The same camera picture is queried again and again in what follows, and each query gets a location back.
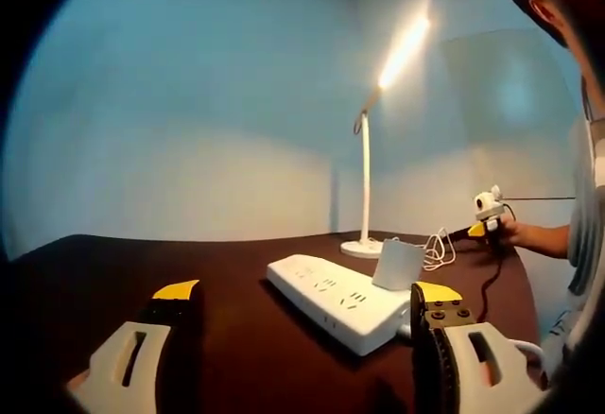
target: power socket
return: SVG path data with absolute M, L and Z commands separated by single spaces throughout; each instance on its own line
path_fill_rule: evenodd
M 409 306 L 409 290 L 388 291 L 367 275 L 314 256 L 292 255 L 271 263 L 267 279 L 358 355 L 395 337 Z

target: desk lamp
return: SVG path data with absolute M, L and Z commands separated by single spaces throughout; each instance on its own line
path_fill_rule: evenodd
M 353 133 L 357 135 L 361 131 L 361 142 L 363 146 L 363 214 L 361 218 L 361 235 L 358 241 L 344 242 L 340 250 L 357 258 L 378 258 L 382 251 L 382 242 L 369 237 L 370 226 L 370 126 L 368 114 L 376 104 L 380 95 L 385 91 L 401 72 L 406 61 L 422 42 L 430 23 L 425 17 L 419 18 L 402 39 L 396 50 L 389 56 L 382 74 L 374 88 L 370 98 L 361 109 L 359 116 L 354 122 Z

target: lamp head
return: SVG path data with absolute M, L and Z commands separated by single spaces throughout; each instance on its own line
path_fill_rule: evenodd
M 381 90 L 387 89 L 393 83 L 407 60 L 409 60 L 409 57 L 420 46 L 429 27 L 430 22 L 424 16 L 414 22 L 412 28 L 407 32 L 399 46 L 387 60 L 387 65 L 383 69 L 380 79 L 378 80 L 378 86 Z

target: white charger block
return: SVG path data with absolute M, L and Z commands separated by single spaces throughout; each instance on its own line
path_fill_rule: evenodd
M 410 289 L 423 270 L 424 248 L 388 239 L 384 242 L 372 283 L 389 291 Z

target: lamp base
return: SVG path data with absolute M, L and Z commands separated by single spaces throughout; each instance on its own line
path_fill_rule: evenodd
M 349 241 L 340 244 L 340 251 L 355 258 L 377 260 L 382 252 L 382 242 L 378 241 Z

